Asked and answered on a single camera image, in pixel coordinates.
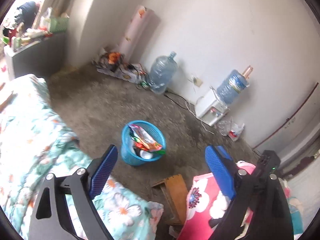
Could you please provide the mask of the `blue plastic trash basket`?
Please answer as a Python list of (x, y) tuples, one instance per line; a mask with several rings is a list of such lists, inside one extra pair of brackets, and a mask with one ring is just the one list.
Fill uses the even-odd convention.
[(147, 121), (131, 121), (122, 130), (120, 154), (131, 166), (158, 161), (166, 154), (165, 137)]

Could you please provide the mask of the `white plastic bag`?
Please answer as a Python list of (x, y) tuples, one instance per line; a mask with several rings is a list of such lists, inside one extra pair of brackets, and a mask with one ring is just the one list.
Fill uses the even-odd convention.
[(237, 141), (244, 131), (245, 124), (238, 125), (232, 118), (222, 120), (217, 124), (217, 129), (224, 137), (229, 137), (232, 141)]

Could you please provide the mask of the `pink floral blanket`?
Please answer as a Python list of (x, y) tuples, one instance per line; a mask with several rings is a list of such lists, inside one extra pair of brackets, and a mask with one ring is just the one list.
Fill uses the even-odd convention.
[[(292, 195), (286, 180), (280, 179), (293, 224), (293, 237), (298, 239), (304, 232), (301, 202)], [(195, 176), (187, 195), (187, 217), (178, 239), (208, 239), (214, 230), (210, 219), (221, 218), (230, 204), (224, 196), (212, 173)]]

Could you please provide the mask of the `white water dispenser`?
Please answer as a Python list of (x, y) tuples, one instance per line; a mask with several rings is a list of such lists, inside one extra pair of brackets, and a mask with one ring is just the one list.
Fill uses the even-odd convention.
[(196, 117), (210, 127), (218, 123), (229, 111), (228, 106), (221, 101), (213, 88), (197, 100), (194, 109)]

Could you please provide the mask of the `floral teal quilt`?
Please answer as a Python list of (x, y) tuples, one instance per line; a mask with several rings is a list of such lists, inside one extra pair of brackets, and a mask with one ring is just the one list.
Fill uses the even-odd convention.
[[(1, 208), (27, 239), (31, 214), (47, 174), (87, 167), (78, 136), (51, 108), (47, 83), (33, 74), (7, 83), (12, 99), (1, 112)], [(155, 239), (163, 205), (148, 202), (109, 177), (93, 204), (114, 239)]]

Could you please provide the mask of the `blue jug on dispenser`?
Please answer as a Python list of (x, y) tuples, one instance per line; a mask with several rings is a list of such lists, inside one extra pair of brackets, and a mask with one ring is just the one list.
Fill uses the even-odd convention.
[(234, 69), (216, 89), (216, 93), (220, 100), (229, 106), (248, 86), (249, 82), (246, 78)]

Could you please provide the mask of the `small wooden stool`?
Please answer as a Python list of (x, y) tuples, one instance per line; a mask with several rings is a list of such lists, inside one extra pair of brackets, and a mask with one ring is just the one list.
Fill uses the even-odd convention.
[(168, 225), (184, 225), (187, 217), (188, 190), (181, 174), (165, 178), (151, 186), (160, 189), (170, 207), (171, 218)]

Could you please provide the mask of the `colourful snack wrapper in basket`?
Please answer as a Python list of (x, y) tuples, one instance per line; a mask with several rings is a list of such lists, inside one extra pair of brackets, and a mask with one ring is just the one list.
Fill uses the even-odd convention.
[(130, 137), (137, 149), (160, 155), (165, 154), (163, 145), (153, 139), (153, 137), (149, 135), (149, 133), (146, 132), (141, 126), (131, 124), (128, 125), (128, 127), (130, 130)]

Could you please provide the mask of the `empty blue water jug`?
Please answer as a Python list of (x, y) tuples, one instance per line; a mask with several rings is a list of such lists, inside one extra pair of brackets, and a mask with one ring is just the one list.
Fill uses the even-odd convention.
[(159, 56), (152, 64), (149, 73), (150, 89), (156, 94), (163, 94), (169, 85), (172, 77), (178, 69), (174, 60), (176, 53), (172, 51), (169, 56)]

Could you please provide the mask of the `dark grey cabinet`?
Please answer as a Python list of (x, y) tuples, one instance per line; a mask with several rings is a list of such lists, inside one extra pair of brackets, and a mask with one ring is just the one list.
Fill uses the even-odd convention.
[(48, 78), (58, 72), (65, 60), (66, 34), (57, 33), (51, 37), (36, 40), (17, 51), (4, 47), (9, 79), (27, 74)]

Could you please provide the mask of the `orange item pile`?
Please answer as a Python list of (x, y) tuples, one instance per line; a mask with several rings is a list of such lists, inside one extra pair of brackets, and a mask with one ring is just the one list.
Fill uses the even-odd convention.
[(123, 55), (119, 52), (104, 53), (99, 59), (99, 66), (115, 72), (123, 64)]

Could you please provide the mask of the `red thermos bottle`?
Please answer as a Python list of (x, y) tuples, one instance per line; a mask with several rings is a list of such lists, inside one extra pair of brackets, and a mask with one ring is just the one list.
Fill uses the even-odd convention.
[(12, 38), (13, 37), (15, 37), (16, 36), (16, 32), (17, 32), (17, 30), (16, 29), (9, 29), (8, 30), (8, 45), (9, 46), (11, 46), (11, 40), (12, 40)]

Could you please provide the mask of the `pink rolled wallpaper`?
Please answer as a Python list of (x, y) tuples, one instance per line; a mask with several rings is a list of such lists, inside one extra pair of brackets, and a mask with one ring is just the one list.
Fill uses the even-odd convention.
[(118, 51), (124, 56), (124, 62), (130, 61), (144, 29), (154, 14), (153, 10), (142, 5), (139, 5), (135, 10), (127, 25), (125, 33), (118, 44)]

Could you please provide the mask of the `green plastic basket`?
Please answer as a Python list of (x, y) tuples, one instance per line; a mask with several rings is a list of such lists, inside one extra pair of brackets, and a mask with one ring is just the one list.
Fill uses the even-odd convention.
[(69, 18), (51, 18), (48, 25), (48, 31), (51, 33), (59, 33), (67, 30)]

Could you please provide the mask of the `black clothes pile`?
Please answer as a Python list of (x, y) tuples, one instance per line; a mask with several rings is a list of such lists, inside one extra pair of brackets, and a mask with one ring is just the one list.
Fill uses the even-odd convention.
[(26, 2), (17, 7), (17, 14), (15, 15), (15, 22), (17, 25), (23, 23), (22, 31), (25, 32), (28, 28), (33, 26), (33, 22), (39, 12), (40, 3), (34, 1)]

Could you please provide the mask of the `wall power socket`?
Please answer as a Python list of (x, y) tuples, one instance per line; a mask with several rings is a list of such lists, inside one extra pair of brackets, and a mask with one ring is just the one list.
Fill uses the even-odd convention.
[(193, 75), (190, 77), (190, 79), (191, 79), (191, 82), (193, 83), (193, 85), (196, 87), (201, 87), (203, 84), (203, 81), (200, 78), (195, 77)]

